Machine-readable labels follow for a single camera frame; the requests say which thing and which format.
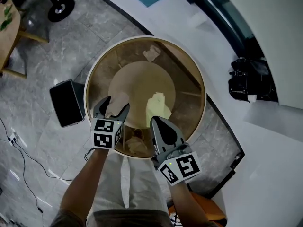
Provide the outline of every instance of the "yellow paper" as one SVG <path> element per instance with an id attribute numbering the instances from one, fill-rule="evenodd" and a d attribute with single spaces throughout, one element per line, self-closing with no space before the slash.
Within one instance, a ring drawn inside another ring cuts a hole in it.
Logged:
<path id="1" fill-rule="evenodd" d="M 150 126 L 150 121 L 153 116 L 169 119 L 171 111 L 165 105 L 165 96 L 163 93 L 155 93 L 150 98 L 146 105 L 146 127 Z"/>

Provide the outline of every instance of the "person's right arm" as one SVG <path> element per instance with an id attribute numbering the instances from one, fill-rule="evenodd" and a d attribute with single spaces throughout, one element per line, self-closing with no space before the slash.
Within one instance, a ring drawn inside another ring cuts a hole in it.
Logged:
<path id="1" fill-rule="evenodd" d="M 204 210 L 193 198 L 185 183 L 179 183 L 169 188 L 182 226 L 208 226 L 209 221 Z"/>

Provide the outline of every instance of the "person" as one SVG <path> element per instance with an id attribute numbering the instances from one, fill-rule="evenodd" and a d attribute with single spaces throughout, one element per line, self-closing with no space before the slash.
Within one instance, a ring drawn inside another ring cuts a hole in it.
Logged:
<path id="1" fill-rule="evenodd" d="M 121 190 L 123 156 L 96 149 L 66 190 L 51 227 L 173 226 L 150 160 L 127 158 L 130 168 L 129 207 Z M 184 227 L 217 227 L 194 200 L 185 183 L 170 187 Z"/>

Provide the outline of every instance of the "human arm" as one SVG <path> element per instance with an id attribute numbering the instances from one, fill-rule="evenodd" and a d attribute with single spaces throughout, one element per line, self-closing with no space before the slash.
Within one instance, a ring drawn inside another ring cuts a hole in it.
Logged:
<path id="1" fill-rule="evenodd" d="M 209 221 L 204 210 L 193 198 L 184 182 L 170 186 L 169 189 L 182 226 L 207 226 Z"/>
<path id="2" fill-rule="evenodd" d="M 88 162 L 72 181 L 66 190 L 60 210 L 66 210 L 76 215 L 83 223 L 93 204 L 107 149 L 96 149 Z"/>

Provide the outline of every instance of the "white marker cube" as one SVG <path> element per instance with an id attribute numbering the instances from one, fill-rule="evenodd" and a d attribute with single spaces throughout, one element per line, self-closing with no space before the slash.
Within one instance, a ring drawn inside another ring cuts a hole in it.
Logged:
<path id="1" fill-rule="evenodd" d="M 91 119 L 91 140 L 95 148 L 113 149 L 121 138 L 121 121 L 108 119 Z"/>
<path id="2" fill-rule="evenodd" d="M 201 173 L 201 165 L 196 152 L 165 160 L 158 170 L 171 186 Z"/>

